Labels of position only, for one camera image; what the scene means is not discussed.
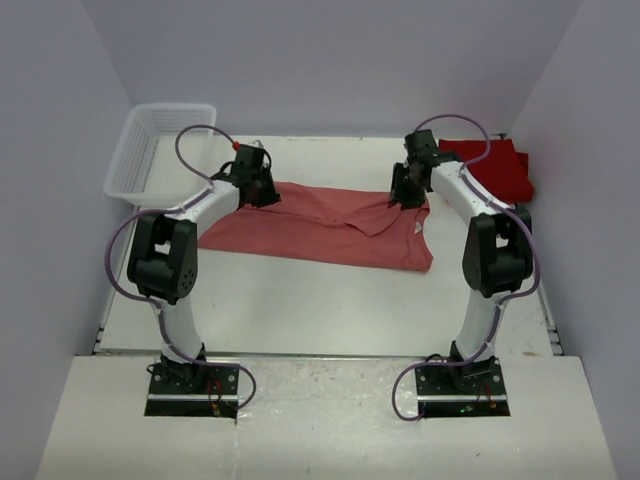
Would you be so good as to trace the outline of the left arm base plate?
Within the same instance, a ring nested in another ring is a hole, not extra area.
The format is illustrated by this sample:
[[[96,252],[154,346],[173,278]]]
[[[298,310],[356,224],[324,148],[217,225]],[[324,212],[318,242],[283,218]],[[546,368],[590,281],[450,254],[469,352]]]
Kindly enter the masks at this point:
[[[237,418],[237,368],[176,363],[161,356],[146,370],[150,381],[145,416]]]

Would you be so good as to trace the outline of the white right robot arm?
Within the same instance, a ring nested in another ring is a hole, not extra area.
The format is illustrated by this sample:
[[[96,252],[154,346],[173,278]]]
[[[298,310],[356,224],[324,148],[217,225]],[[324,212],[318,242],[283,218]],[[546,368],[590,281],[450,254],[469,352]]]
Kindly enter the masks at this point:
[[[428,361],[446,368],[448,385],[467,393],[482,379],[478,364],[495,357],[494,339],[507,304],[525,294],[523,282],[534,273],[531,215],[492,195],[453,152],[440,150],[429,129],[405,136],[406,160],[393,167],[390,203],[417,209],[426,194],[446,200],[467,226],[463,277],[470,288],[460,333],[449,357]]]

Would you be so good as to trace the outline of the pink t shirt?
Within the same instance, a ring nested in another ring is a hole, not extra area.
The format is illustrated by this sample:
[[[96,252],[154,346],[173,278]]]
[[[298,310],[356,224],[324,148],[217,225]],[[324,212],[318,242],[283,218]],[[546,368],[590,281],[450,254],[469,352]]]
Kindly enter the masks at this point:
[[[281,200],[244,206],[207,229],[199,247],[426,273],[433,255],[422,227],[430,206],[403,210],[386,192],[279,182]]]

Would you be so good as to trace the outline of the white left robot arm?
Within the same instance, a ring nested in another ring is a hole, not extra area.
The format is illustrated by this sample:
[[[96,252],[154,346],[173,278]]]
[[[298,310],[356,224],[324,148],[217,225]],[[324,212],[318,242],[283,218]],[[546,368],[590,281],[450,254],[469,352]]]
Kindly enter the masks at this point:
[[[234,150],[229,169],[219,170],[184,202],[142,212],[129,254],[127,278],[156,314],[161,361],[175,366],[172,380],[187,393],[206,385],[210,365],[190,300],[198,277],[198,241],[206,230],[244,206],[261,208],[281,200],[271,155],[262,143],[236,144]]]

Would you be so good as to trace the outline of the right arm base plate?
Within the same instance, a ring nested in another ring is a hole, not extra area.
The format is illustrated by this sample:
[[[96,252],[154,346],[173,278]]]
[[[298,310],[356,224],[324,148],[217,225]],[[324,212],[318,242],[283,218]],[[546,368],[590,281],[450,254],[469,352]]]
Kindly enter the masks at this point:
[[[499,360],[464,367],[424,366],[415,371],[421,419],[510,415]]]

